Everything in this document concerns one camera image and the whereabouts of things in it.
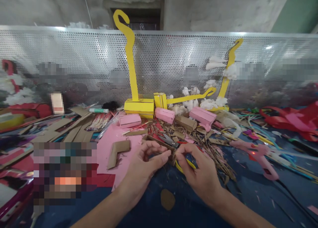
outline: blue table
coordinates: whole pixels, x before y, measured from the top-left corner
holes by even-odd
[[[281,131],[289,136],[295,137],[295,133]],[[286,140],[270,133],[277,139],[279,146],[297,153],[293,146]],[[289,194],[277,182],[267,180],[262,174],[263,170],[255,161],[251,161],[248,155],[234,148],[224,147],[229,165],[236,171],[237,186],[242,195],[237,194],[237,189],[233,182],[228,183],[231,192],[238,197],[249,208],[260,214],[276,227],[302,227],[303,223],[307,228],[315,227],[293,201]],[[297,165],[318,174],[318,162],[297,158]],[[297,197],[304,206],[314,205],[318,207],[318,185],[310,180],[297,175],[284,167],[274,164],[280,180]],[[171,211],[166,211],[160,203],[160,192],[162,189],[170,190],[176,203]],[[35,227],[69,227],[99,202],[107,197],[111,188],[97,188],[93,192],[82,192],[81,199],[77,199],[74,206],[59,206],[50,208],[50,212],[42,214]],[[295,222],[282,211],[282,207]],[[186,182],[185,177],[175,167],[165,166],[159,170],[152,178],[148,189],[138,205],[121,221],[118,227],[229,227],[214,211],[210,210],[193,192]]]

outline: yellow scissors handle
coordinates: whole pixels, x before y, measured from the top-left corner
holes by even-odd
[[[192,167],[193,169],[196,169],[195,165],[193,163],[191,163],[188,159],[187,159],[188,164],[190,165],[190,167]],[[183,173],[182,168],[180,167],[180,165],[178,164],[178,161],[176,161],[176,167],[177,169]]]

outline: perforated metal panel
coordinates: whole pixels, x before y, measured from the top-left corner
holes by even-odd
[[[208,59],[227,58],[242,37],[235,53],[238,80],[230,82],[226,94],[231,107],[296,106],[317,99],[318,67],[308,59],[318,58],[318,35],[135,31],[135,37],[137,83],[144,98],[153,98],[154,92],[183,96],[184,86],[203,91],[210,79],[218,82],[219,90],[224,68],[206,71]],[[125,36],[117,30],[0,27],[1,59],[15,61],[27,86],[42,99],[52,91],[64,91],[73,103],[123,104],[131,97],[125,45]],[[65,72],[43,77],[43,63],[59,64]],[[185,67],[198,68],[198,84],[184,85]],[[110,87],[112,70],[127,72],[126,86]]]

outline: pink cardboard box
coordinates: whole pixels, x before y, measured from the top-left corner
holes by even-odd
[[[196,119],[207,132],[211,130],[211,125],[216,119],[216,114],[213,114],[200,107],[194,107],[189,114],[190,117]]]
[[[141,124],[139,114],[130,114],[119,116],[119,126],[121,129],[133,127]]]
[[[155,116],[158,119],[161,119],[169,124],[172,124],[175,119],[175,113],[171,110],[167,110],[164,108],[156,108],[155,109]]]

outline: forearm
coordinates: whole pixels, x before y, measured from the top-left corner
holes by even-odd
[[[223,189],[220,197],[219,201],[211,201],[208,205],[233,227],[274,227],[227,190]]]
[[[132,209],[129,199],[116,189],[86,216],[76,222],[72,228],[116,227],[122,218]]]

